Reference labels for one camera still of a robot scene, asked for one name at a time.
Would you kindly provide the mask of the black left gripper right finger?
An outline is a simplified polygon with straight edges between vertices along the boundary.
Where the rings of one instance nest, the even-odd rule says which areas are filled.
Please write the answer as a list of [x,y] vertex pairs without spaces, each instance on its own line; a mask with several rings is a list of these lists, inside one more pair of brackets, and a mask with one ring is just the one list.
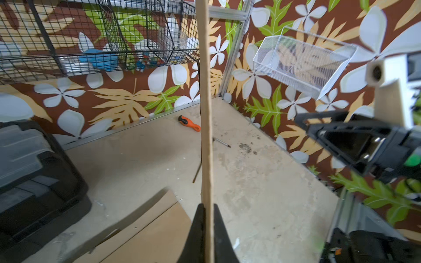
[[215,263],[239,263],[217,204],[214,204],[214,260]]

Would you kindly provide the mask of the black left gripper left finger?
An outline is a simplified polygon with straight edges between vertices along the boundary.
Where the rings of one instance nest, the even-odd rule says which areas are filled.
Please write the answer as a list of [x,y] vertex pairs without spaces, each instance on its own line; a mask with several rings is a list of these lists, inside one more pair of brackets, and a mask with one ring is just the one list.
[[201,203],[197,206],[194,220],[177,263],[205,262],[205,231],[206,212]]

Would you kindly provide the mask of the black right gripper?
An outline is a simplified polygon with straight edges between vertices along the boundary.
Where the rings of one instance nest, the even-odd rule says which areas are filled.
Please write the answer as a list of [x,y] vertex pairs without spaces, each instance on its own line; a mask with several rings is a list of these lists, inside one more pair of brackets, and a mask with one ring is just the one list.
[[392,125],[347,111],[298,114],[295,123],[306,134],[357,174],[387,184],[396,178],[421,179],[421,130],[406,134]]

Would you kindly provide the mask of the kraft file bag with string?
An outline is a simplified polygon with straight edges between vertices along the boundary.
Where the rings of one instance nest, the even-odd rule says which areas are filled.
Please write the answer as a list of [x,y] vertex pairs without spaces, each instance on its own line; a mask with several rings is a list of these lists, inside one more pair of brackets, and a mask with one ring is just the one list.
[[145,204],[122,219],[92,249],[74,260],[75,263],[100,263],[118,248],[177,203],[172,190],[162,189]]

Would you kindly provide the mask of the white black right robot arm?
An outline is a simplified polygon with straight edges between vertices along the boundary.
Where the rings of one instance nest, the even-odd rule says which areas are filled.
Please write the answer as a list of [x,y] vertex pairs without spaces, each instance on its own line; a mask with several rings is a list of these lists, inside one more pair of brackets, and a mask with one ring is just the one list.
[[[372,209],[388,207],[390,225],[421,202],[421,129],[405,128],[346,111],[299,114],[296,124],[351,171],[331,177],[348,193],[365,195]],[[401,236],[336,226],[325,244],[323,263],[418,263],[421,247]]]

